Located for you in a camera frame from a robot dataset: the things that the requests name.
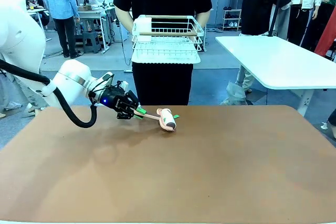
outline wooden handle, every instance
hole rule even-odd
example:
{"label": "wooden handle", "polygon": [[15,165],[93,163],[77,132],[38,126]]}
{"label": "wooden handle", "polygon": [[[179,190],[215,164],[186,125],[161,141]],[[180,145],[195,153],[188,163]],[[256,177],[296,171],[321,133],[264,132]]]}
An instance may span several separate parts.
{"label": "wooden handle", "polygon": [[164,32],[159,32],[159,31],[143,31],[139,33],[139,35],[143,36],[190,36],[190,37],[195,37],[197,36],[197,32],[195,31],[189,31],[187,33],[164,33]]}
{"label": "wooden handle", "polygon": [[170,18],[170,19],[182,19],[182,18],[187,18],[188,16],[169,16],[169,15],[146,15],[146,18]]}

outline seated person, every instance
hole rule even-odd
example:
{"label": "seated person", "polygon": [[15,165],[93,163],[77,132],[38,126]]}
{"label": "seated person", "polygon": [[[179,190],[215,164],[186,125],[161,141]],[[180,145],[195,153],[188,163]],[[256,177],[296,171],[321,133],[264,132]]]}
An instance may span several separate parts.
{"label": "seated person", "polygon": [[[44,9],[44,2],[43,0],[26,0],[27,9],[30,9],[31,7],[33,9]],[[46,14],[45,12],[39,13],[41,22],[43,26],[46,26],[49,24],[50,17],[49,14]]]}

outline shoe rack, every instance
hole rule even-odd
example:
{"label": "shoe rack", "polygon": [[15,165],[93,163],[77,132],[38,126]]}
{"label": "shoe rack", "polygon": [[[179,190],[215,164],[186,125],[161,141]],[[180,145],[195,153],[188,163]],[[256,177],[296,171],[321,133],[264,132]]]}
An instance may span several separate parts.
{"label": "shoe rack", "polygon": [[[223,30],[224,29],[239,29],[241,28],[241,11],[242,9],[225,9],[223,17]],[[237,23],[237,26],[230,26],[230,23]]]}

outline red garment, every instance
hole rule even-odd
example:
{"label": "red garment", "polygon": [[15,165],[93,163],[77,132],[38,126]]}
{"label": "red garment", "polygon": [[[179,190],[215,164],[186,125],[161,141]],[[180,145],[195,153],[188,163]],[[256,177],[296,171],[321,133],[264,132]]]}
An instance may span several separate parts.
{"label": "red garment", "polygon": [[319,43],[317,44],[315,53],[325,57],[335,39],[336,39],[336,8],[334,9],[329,19],[327,27],[324,30]]}

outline hand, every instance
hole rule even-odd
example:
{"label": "hand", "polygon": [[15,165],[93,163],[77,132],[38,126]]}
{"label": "hand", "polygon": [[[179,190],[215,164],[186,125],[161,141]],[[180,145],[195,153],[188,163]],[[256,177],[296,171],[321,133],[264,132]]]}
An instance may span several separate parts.
{"label": "hand", "polygon": [[330,0],[322,0],[323,2],[325,2],[325,3],[329,3],[330,2]]}
{"label": "hand", "polygon": [[317,18],[318,13],[319,13],[319,10],[316,10],[316,9],[315,9],[315,11],[314,11],[314,13],[313,13],[313,18],[312,18],[312,20],[315,20],[315,19]]}

